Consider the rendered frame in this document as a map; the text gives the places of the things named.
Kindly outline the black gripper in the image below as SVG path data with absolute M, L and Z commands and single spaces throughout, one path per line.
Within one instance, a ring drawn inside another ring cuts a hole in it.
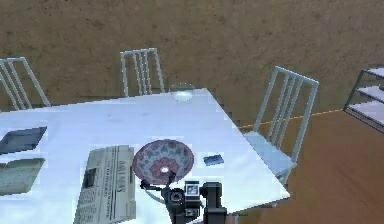
M 168 176 L 167 187 L 151 185 L 147 180 L 142 180 L 140 188 L 147 191 L 161 191 L 172 224 L 185 224 L 184 191 L 180 188 L 171 189 L 169 186 L 175 181 L 176 173 L 171 171 Z

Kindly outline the red grey white patterned dish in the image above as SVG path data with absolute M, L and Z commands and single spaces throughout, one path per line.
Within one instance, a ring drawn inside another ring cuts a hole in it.
M 174 181 L 183 179 L 193 168 L 194 154 L 183 142 L 162 139 L 144 145 L 133 158 L 133 172 L 153 185 L 166 185 L 171 173 Z

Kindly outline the folded newspaper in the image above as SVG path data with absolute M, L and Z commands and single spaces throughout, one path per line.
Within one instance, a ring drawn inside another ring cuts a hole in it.
M 119 224 L 136 218 L 134 148 L 92 150 L 73 224 Z

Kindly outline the small dark grey card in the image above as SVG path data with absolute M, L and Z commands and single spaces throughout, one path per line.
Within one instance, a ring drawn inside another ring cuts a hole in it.
M 203 158 L 206 166 L 212 166 L 217 164 L 222 164 L 224 162 L 222 156 L 220 154 L 206 156 Z

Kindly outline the white table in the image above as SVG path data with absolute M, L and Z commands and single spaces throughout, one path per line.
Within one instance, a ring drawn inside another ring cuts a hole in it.
M 186 102 L 153 94 L 0 113 L 0 138 L 40 126 L 47 127 L 40 144 L 17 156 L 42 157 L 44 166 L 28 193 L 0 197 L 0 224 L 72 224 L 91 150 L 140 149 L 158 139 L 176 139 L 192 149 L 188 179 L 220 182 L 230 212 L 289 195 L 206 89 Z M 203 158 L 216 154 L 224 162 L 206 166 Z

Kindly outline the clear glass bowl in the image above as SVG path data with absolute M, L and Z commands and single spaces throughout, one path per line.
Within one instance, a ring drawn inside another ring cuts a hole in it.
M 195 87 L 189 83 L 173 84 L 169 88 L 172 98 L 179 102 L 189 101 L 193 98 Z

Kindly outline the white slatted chair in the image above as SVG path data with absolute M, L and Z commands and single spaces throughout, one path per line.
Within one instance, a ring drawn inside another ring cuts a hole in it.
M 263 137 L 258 129 L 261 125 L 262 118 L 271 98 L 275 81 L 279 74 L 284 75 L 284 82 L 280 90 L 280 95 L 274 116 L 269 126 L 268 134 L 266 137 Z M 308 84 L 310 86 L 310 93 L 308 100 L 305 103 L 305 111 L 300 129 L 296 136 L 295 145 L 292 149 L 292 154 L 288 156 L 281 150 L 282 143 L 303 84 Z M 305 137 L 318 87 L 319 82 L 314 79 L 275 66 L 253 128 L 251 131 L 244 134 L 246 140 L 251 144 L 253 149 L 282 185 L 287 183 L 291 171 L 297 166 L 298 156 Z
M 0 83 L 2 84 L 5 92 L 11 100 L 14 109 L 33 109 L 33 105 L 29 100 L 28 94 L 26 93 L 25 88 L 14 66 L 15 62 L 21 63 L 23 65 L 35 89 L 37 90 L 43 105 L 46 107 L 50 107 L 51 103 L 46 97 L 46 94 L 40 86 L 38 79 L 34 75 L 34 72 L 31 69 L 27 59 L 25 57 L 3 58 L 0 59 Z
M 153 54 L 155 71 L 159 80 L 159 91 L 165 92 L 165 85 L 162 76 L 162 70 L 159 60 L 159 54 L 157 48 L 146 48 L 136 50 L 125 50 L 120 52 L 121 62 L 121 74 L 123 83 L 123 93 L 125 97 L 129 96 L 129 84 L 128 84 L 128 69 L 127 69 L 127 56 L 131 56 L 133 60 L 134 72 L 136 74 L 136 81 L 138 86 L 138 94 L 151 95 L 153 93 L 152 81 L 150 75 L 150 62 L 149 54 Z

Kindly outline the dark frame shelf unit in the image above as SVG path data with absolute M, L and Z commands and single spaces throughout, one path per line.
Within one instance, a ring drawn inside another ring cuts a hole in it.
M 349 93 L 343 111 L 356 118 L 374 130 L 384 134 L 384 83 L 380 85 L 363 86 L 359 84 L 365 74 L 384 80 L 384 66 L 361 69 Z M 352 103 L 355 93 L 369 98 L 368 101 Z

